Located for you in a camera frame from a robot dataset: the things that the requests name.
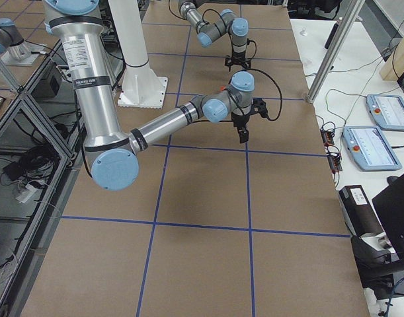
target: blue tape grid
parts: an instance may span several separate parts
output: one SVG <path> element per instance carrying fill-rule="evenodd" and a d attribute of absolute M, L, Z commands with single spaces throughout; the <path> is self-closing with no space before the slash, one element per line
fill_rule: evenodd
<path fill-rule="evenodd" d="M 242 17 L 242 6 L 240 5 L 239 8 L 240 8 L 240 17 Z M 34 34 L 34 32 L 36 30 L 41 29 L 40 28 L 41 24 L 42 24 L 42 22 L 36 28 L 33 29 L 32 33 L 30 34 L 30 36 L 27 39 L 29 39 Z M 177 25 L 177 24 L 158 24 L 158 23 L 144 23 L 144 24 Z M 178 24 L 178 26 L 188 27 L 188 25 L 183 25 L 183 24 Z M 187 43 L 186 43 L 186 53 L 183 55 L 184 56 L 184 61 L 183 61 L 182 71 L 181 71 L 181 77 L 180 77 L 180 83 L 179 83 L 179 91 L 178 91 L 178 93 L 175 94 L 177 96 L 175 105 L 178 104 L 178 100 L 179 100 L 180 95 L 191 95 L 191 94 L 181 94 L 180 93 L 181 85 L 182 85 L 182 76 L 183 76 L 184 68 L 185 68 L 185 64 L 186 64 L 186 58 L 188 56 L 194 56 L 194 57 L 220 57 L 220 58 L 222 58 L 222 56 L 188 55 L 187 51 L 188 51 L 188 45 L 189 45 L 190 33 L 191 33 L 191 28 L 190 27 L 188 27 L 188 28 L 189 28 L 189 31 L 188 31 L 188 38 L 187 38 Z M 287 29 L 274 29 L 274 28 L 253 28 L 253 29 L 287 30 Z M 272 58 L 269 59 L 269 60 L 299 61 L 299 60 L 295 60 L 295 59 L 272 59 Z M 303 99 L 286 98 L 286 100 L 303 100 Z M 141 288 L 140 288 L 138 307 L 137 307 L 137 311 L 136 311 L 136 317 L 139 317 L 140 312 L 141 312 L 141 305 L 142 305 L 143 296 L 144 296 L 145 281 L 146 281 L 147 272 L 148 272 L 148 269 L 149 269 L 150 256 L 151 256 L 151 250 L 152 250 L 152 246 L 153 246 L 153 239 L 155 237 L 156 226 L 187 227 L 187 228 L 216 229 L 216 230 L 236 230 L 236 231 L 248 232 L 248 234 L 249 234 L 250 276 L 251 276 L 252 317 L 256 316 L 256 308 L 255 308 L 256 307 L 255 306 L 255 276 L 254 276 L 255 273 L 254 273 L 254 266 L 253 266 L 253 232 L 264 232 L 264 233 L 270 233 L 270 234 L 296 234 L 296 235 L 306 235 L 306 236 L 325 236 L 325 237 L 339 237 L 339 238 L 349 238 L 350 237 L 349 235 L 346 235 L 346 234 L 325 234 L 325 233 L 318 233 L 318 232 L 296 232 L 296 231 L 285 231 L 285 230 L 254 229 L 252 227 L 249 153 L 264 153 L 264 154 L 272 154 L 272 155 L 303 155 L 303 156 L 313 156 L 313 157 L 325 157 L 325 155 L 311 155 L 311 154 L 302 154 L 302 153 L 282 153 L 282 152 L 256 151 L 256 150 L 249 150 L 247 144 L 245 145 L 245 149 L 219 149 L 219 148 L 185 147 L 185 146 L 171 145 L 171 140 L 172 140 L 172 136 L 169 137 L 167 145 L 156 145 L 158 147 L 166 147 L 167 151 L 165 153 L 165 161 L 164 161 L 164 165 L 163 165 L 163 173 L 162 173 L 162 177 L 161 177 L 161 183 L 159 185 L 159 194 L 158 194 L 158 197 L 157 197 L 157 204 L 156 204 L 156 210 L 155 210 L 155 215 L 154 215 L 153 221 L 137 221 L 137 220 L 127 220 L 127 219 L 108 219 L 108 218 L 78 217 L 78 216 L 62 216 L 63 219 L 75 219 L 75 220 L 87 220 L 87 221 L 108 221 L 108 222 L 118 222 L 118 223 L 134 223 L 134 224 L 145 224 L 145 225 L 151 225 L 152 226 L 151 236 L 150 236 L 150 240 L 149 240 L 149 246 L 148 246 L 148 249 L 147 249 L 145 267 L 144 267 L 144 271 L 143 271 L 143 278 L 142 278 L 142 281 L 141 281 Z M 246 178 L 247 178 L 247 213 L 248 213 L 248 220 L 249 220 L 249 227 L 248 228 L 220 227 L 220 226 L 190 225 L 190 224 L 180 224 L 180 223 L 157 222 L 157 215 L 158 215 L 158 212 L 159 212 L 159 206 L 160 206 L 160 201 L 161 201 L 161 196 L 162 196 L 163 184 L 164 184 L 164 181 L 165 181 L 165 174 L 166 174 L 166 170 L 167 170 L 169 152 L 170 152 L 171 148 L 202 149 L 202 150 L 213 150 L 213 151 L 238 151 L 238 152 L 244 152 L 245 153 L 245 158 L 246 158 Z"/>

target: table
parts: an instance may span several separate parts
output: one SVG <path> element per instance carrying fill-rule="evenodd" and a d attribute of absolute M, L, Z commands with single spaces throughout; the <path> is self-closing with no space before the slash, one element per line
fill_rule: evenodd
<path fill-rule="evenodd" d="M 226 7 L 249 21 L 281 118 L 252 118 L 246 145 L 228 123 L 193 124 L 140 153 L 121 192 L 82 170 L 23 317 L 369 316 L 286 9 L 200 10 Z M 231 76 L 229 39 L 202 49 L 166 3 L 150 3 L 143 31 L 169 86 L 162 110 L 119 108 L 124 131 Z M 273 116 L 278 93 L 254 75 Z"/>
<path fill-rule="evenodd" d="M 326 49 L 323 46 L 334 22 L 292 20 L 291 23 L 304 72 L 306 75 L 316 73 L 323 56 L 325 56 Z M 342 127 L 344 123 L 340 118 L 330 114 L 326 110 L 325 96 L 333 88 L 349 94 L 362 94 L 364 96 L 394 89 L 389 94 L 398 94 L 404 99 L 404 93 L 396 82 L 383 81 L 381 79 L 379 72 L 381 67 L 384 66 L 383 59 L 380 57 L 379 51 L 376 49 L 362 23 L 355 22 L 334 63 L 333 71 L 358 69 L 366 64 L 369 65 L 356 71 L 329 73 L 314 102 L 316 113 L 323 117 L 325 121 L 331 120 L 336 123 L 337 127 Z M 307 83 L 310 85 L 312 81 L 313 76 L 308 76 Z M 330 92 L 328 95 L 329 109 L 347 118 L 353 107 L 353 111 L 347 119 L 347 125 L 375 125 L 368 113 L 365 98 L 358 98 L 358 96 L 346 96 L 335 91 Z M 343 156 L 341 163 L 343 171 L 339 173 L 338 190 L 347 185 L 360 184 L 368 199 L 371 200 L 387 186 L 386 178 L 388 176 L 400 176 L 404 173 L 404 149 L 394 150 L 403 165 L 401 170 L 394 172 L 361 171 L 354 164 L 347 149 L 341 146 L 341 131 L 341 129 L 337 129 L 335 136 L 335 144 L 341 149 Z M 387 137 L 390 145 L 404 145 L 404 133 L 384 131 L 384 135 Z M 391 308 L 390 316 L 404 317 L 404 299 L 394 299 L 392 303 L 394 307 Z M 385 300 L 380 301 L 380 306 L 382 310 L 386 309 Z"/>

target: black band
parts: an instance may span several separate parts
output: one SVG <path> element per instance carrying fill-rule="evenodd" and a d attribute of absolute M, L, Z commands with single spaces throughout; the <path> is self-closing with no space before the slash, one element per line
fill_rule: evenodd
<path fill-rule="evenodd" d="M 178 106 L 178 108 L 181 109 L 183 114 L 186 116 L 187 119 L 187 125 L 193 122 L 193 118 L 191 116 L 190 110 L 186 106 Z"/>
<path fill-rule="evenodd" d="M 134 138 L 136 138 L 136 141 L 137 141 L 138 146 L 141 151 L 144 151 L 149 147 L 149 145 L 147 144 L 144 136 L 141 134 L 139 129 L 131 130 L 131 134 L 134 136 Z"/>
<path fill-rule="evenodd" d="M 88 17 L 85 15 L 78 15 L 78 16 L 55 18 L 54 20 L 49 22 L 49 26 L 50 26 L 50 28 L 53 28 L 57 25 L 68 24 L 68 23 L 94 23 L 94 24 L 103 25 L 102 20 L 99 18 Z"/>
<path fill-rule="evenodd" d="M 143 67 L 144 65 L 146 65 L 147 63 L 149 63 L 149 60 L 147 60 L 144 64 L 138 65 L 138 66 L 133 66 L 130 64 L 125 63 L 127 66 L 133 67 L 133 68 L 139 68 L 139 67 Z"/>
<path fill-rule="evenodd" d="M 106 144 L 106 145 L 100 145 L 98 147 L 85 147 L 85 150 L 87 152 L 99 152 L 99 151 L 107 151 L 107 150 L 111 150 L 111 149 L 116 149 L 118 147 L 122 147 L 124 145 L 130 144 L 130 140 L 127 139 L 123 139 L 119 142 L 115 142 L 115 143 L 111 143 L 111 144 Z"/>
<path fill-rule="evenodd" d="M 96 86 L 110 86 L 109 76 L 98 76 L 98 77 L 86 77 L 80 79 L 74 79 L 72 82 L 72 87 L 77 89 L 90 88 Z"/>
<path fill-rule="evenodd" d="M 14 46 L 20 45 L 20 44 L 22 44 L 22 43 L 24 43 L 24 38 L 22 38 L 22 40 L 19 41 L 18 43 L 11 44 L 10 47 L 14 47 Z"/>

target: label sticker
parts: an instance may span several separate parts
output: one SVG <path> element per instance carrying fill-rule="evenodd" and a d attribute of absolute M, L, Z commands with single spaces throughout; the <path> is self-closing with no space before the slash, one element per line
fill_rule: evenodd
<path fill-rule="evenodd" d="M 354 201 L 356 202 L 357 205 L 367 205 L 368 204 L 368 202 L 366 201 L 366 198 L 360 188 L 351 188 L 350 191 L 352 192 Z"/>
<path fill-rule="evenodd" d="M 89 88 L 89 87 L 103 86 L 103 85 L 110 86 L 110 79 L 109 79 L 109 76 L 80 78 L 80 79 L 75 79 L 72 82 L 72 85 L 73 85 L 74 89 Z"/>
<path fill-rule="evenodd" d="M 62 45 L 70 71 L 91 67 L 89 53 L 84 39 L 64 42 Z"/>

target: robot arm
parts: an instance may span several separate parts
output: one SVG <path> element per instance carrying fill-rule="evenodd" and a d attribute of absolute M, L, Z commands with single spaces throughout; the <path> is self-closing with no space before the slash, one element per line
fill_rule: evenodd
<path fill-rule="evenodd" d="M 84 148 L 93 180 L 107 190 L 122 190 L 138 175 L 136 154 L 157 140 L 206 116 L 219 122 L 228 114 L 251 112 L 254 78 L 236 73 L 218 94 L 196 96 L 187 104 L 133 129 L 120 129 L 99 36 L 103 30 L 98 1 L 45 0 L 46 23 L 61 41 L 77 94 L 87 137 Z"/>
<path fill-rule="evenodd" d="M 0 18 L 0 54 L 7 50 L 11 57 L 18 61 L 31 56 L 14 22 L 9 18 Z"/>
<path fill-rule="evenodd" d="M 225 58 L 225 66 L 231 69 L 232 65 L 240 65 L 243 68 L 251 67 L 251 59 L 246 58 L 246 49 L 250 40 L 247 38 L 249 23 L 245 18 L 238 18 L 230 9 L 225 9 L 220 13 L 220 19 L 210 24 L 203 19 L 197 11 L 196 0 L 180 0 L 179 11 L 181 16 L 189 21 L 197 32 L 200 44 L 206 48 L 221 38 L 224 34 L 229 34 L 231 38 L 232 54 Z"/>

